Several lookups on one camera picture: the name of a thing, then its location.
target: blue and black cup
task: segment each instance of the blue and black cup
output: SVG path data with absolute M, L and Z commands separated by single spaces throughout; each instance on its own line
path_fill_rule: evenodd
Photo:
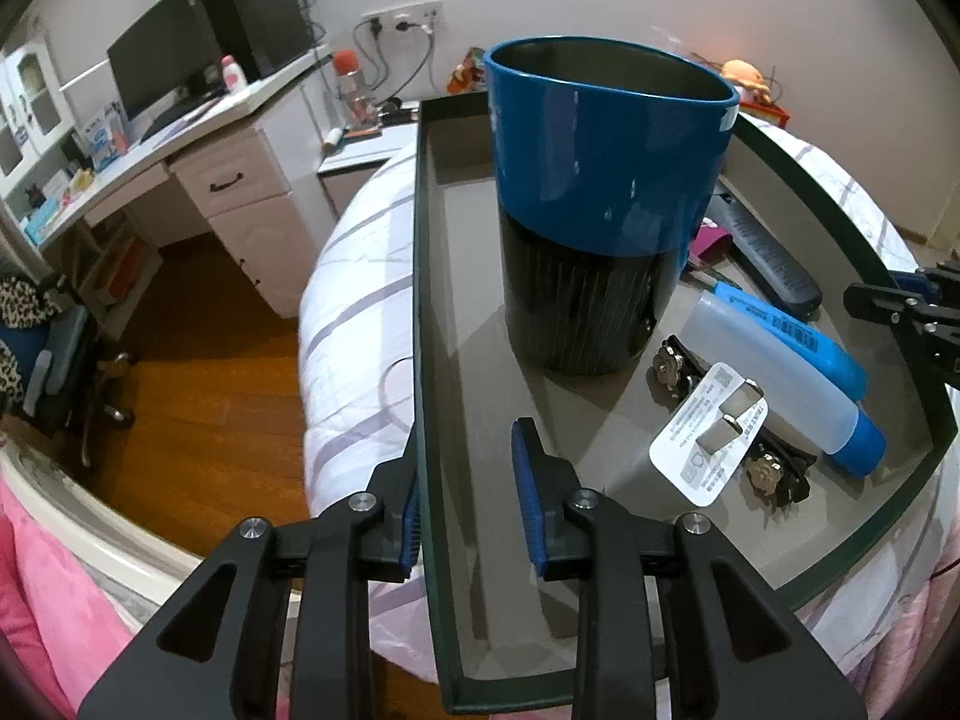
M 736 89 L 651 47 L 512 40 L 484 56 L 515 352 L 596 375 L 640 355 L 688 258 Z

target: power outlet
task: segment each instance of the power outlet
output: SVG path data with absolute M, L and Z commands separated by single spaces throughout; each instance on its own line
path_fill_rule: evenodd
M 383 8 L 381 10 L 371 10 L 363 14 L 363 19 L 380 18 L 383 25 L 383 35 L 394 35 L 400 41 L 416 40 L 419 30 L 408 29 L 405 32 L 397 31 L 397 25 L 400 22 L 422 23 L 425 26 L 434 25 L 438 28 L 443 21 L 443 0 L 422 0 L 420 2 L 410 2 L 397 7 Z

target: gray tray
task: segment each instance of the gray tray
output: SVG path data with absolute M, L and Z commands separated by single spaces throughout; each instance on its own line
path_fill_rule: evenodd
M 622 373 L 577 379 L 522 364 L 503 320 L 492 160 L 484 95 L 424 103 L 414 243 L 415 439 L 427 597 L 449 712 L 516 712 L 572 698 L 577 589 L 538 581 L 527 559 L 512 420 L 534 416 L 548 452 L 572 461 L 585 485 L 636 514 L 672 520 L 692 508 L 646 453 L 675 407 L 652 378 L 650 360 L 683 326 L 698 290 L 680 284 L 640 361 Z M 704 509 L 798 608 L 890 528 L 932 474 L 956 425 L 943 385 L 904 359 L 889 330 L 844 311 L 851 282 L 892 282 L 819 185 L 742 117 L 722 180 L 820 284 L 824 303 L 814 323 L 867 370 L 863 405 L 888 443 L 867 480 L 818 461 L 810 498 L 789 509 L 771 512 L 742 471 Z M 725 269 L 752 288 L 733 266 Z M 774 428 L 803 445 L 785 425 Z

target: green tray edge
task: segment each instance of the green tray edge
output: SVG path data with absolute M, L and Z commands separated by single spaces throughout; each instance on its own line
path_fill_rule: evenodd
M 493 714 L 524 712 L 543 709 L 573 701 L 572 669 L 531 677 L 505 680 L 474 680 L 464 675 L 460 642 L 457 635 L 452 595 L 450 563 L 445 528 L 434 529 L 433 513 L 443 517 L 443 490 L 438 474 L 429 473 L 435 466 L 427 452 L 426 419 L 429 396 L 424 392 L 424 356 L 421 348 L 421 312 L 424 297 L 429 295 L 429 266 L 427 252 L 419 242 L 426 230 L 427 211 L 426 153 L 427 129 L 431 122 L 441 119 L 483 116 L 487 114 L 487 95 L 477 92 L 454 97 L 432 98 L 421 103 L 416 153 L 416 188 L 414 194 L 414 287 L 413 287 L 413 350 L 414 350 L 414 424 L 416 466 L 421 493 L 422 547 L 424 548 L 424 575 L 427 606 L 440 697 L 443 708 L 451 714 Z M 894 286 L 880 255 L 874 252 L 856 225 L 833 201 L 827 192 L 788 153 L 767 138 L 752 122 L 737 118 L 734 135 L 740 138 L 784 183 L 808 206 L 824 225 L 824 229 L 838 242 L 843 252 L 864 282 Z M 938 381 L 914 350 L 899 343 L 911 376 L 920 396 L 933 446 L 913 473 L 904 480 L 890 499 L 870 519 L 848 536 L 839 547 L 805 572 L 781 586 L 776 592 L 790 608 L 796 610 L 815 598 L 837 581 L 893 526 L 912 503 L 939 466 L 957 433 L 957 424 L 943 383 Z

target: blue upper half of cup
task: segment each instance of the blue upper half of cup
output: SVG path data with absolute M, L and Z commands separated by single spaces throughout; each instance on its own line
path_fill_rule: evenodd
M 682 57 L 606 38 L 512 40 L 484 63 L 507 214 L 594 254 L 689 245 L 730 142 L 733 85 Z

